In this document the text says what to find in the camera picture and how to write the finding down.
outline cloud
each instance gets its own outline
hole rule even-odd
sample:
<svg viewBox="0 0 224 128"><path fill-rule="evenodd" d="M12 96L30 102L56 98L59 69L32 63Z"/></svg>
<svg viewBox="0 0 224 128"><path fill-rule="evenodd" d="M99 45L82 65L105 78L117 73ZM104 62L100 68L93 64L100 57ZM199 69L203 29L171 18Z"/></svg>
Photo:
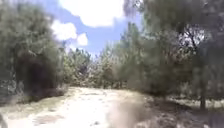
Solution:
<svg viewBox="0 0 224 128"><path fill-rule="evenodd" d="M59 20L55 20L51 26L53 34L58 40L76 39L76 27L73 23L62 23Z"/></svg>
<svg viewBox="0 0 224 128"><path fill-rule="evenodd" d="M113 26L115 20L124 19L124 0L58 0L62 8L79 16L89 27Z"/></svg>
<svg viewBox="0 0 224 128"><path fill-rule="evenodd" d="M88 45L88 38L86 36L86 33L78 35L77 42L78 42L78 45L80 46Z"/></svg>

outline sky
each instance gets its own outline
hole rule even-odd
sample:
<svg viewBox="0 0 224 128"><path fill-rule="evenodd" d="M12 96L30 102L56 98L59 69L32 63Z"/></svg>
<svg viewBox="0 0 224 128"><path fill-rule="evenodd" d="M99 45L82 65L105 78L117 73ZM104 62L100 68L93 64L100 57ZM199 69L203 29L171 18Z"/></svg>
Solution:
<svg viewBox="0 0 224 128"><path fill-rule="evenodd" d="M140 25L140 15L124 16L124 0L33 0L54 16L55 38L71 49L99 54L107 42L116 42L128 21Z"/></svg>

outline dirt path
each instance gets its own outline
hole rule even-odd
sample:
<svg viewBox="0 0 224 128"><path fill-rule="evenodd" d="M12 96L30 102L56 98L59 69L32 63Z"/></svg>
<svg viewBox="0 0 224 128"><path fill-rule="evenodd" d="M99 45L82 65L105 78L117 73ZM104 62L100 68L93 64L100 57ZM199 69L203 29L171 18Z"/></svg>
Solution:
<svg viewBox="0 0 224 128"><path fill-rule="evenodd" d="M31 114L28 117L20 119L10 119L8 118L9 116L7 116L9 114L4 115L8 127L108 128L111 123L114 123L111 122L112 119L118 119L119 117L118 120L121 120L120 116L116 115L116 113L118 114L118 112L116 112L117 106L119 106L121 101L129 103L141 102L141 100L138 100L139 96L127 91L79 88L79 91L75 91L71 95L71 97L62 100L60 105L53 110L44 110L38 114Z"/></svg>

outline tree trunk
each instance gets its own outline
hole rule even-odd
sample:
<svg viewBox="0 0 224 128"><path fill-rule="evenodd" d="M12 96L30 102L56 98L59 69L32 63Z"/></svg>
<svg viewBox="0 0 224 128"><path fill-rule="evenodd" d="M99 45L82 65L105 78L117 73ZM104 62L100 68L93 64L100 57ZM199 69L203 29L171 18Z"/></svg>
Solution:
<svg viewBox="0 0 224 128"><path fill-rule="evenodd" d="M206 109L206 88L203 84L203 80L200 82L200 109L205 110Z"/></svg>

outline forest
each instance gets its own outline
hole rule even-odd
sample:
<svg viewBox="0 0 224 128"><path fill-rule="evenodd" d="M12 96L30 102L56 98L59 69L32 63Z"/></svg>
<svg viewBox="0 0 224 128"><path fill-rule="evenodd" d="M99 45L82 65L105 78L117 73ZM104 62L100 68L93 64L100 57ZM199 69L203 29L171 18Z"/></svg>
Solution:
<svg viewBox="0 0 224 128"><path fill-rule="evenodd" d="M29 2L0 4L1 104L64 95L70 86L128 89L153 97L200 101L224 98L223 0L126 0L120 40L99 56L55 39L54 17Z"/></svg>

